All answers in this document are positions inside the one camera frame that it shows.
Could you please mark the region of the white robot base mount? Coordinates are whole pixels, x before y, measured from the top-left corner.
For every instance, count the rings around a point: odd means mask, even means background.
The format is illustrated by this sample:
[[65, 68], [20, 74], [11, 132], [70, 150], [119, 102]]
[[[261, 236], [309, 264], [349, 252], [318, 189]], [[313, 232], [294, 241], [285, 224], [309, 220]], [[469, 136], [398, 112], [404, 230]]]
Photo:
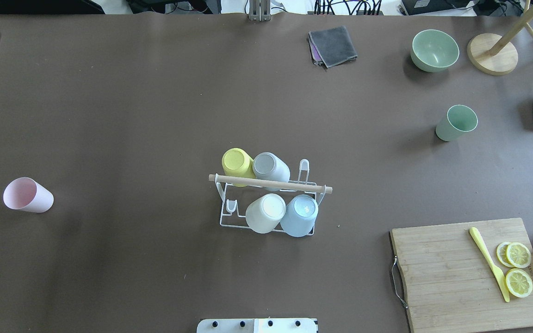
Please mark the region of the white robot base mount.
[[317, 319], [312, 318], [234, 318], [205, 319], [197, 333], [317, 333]]

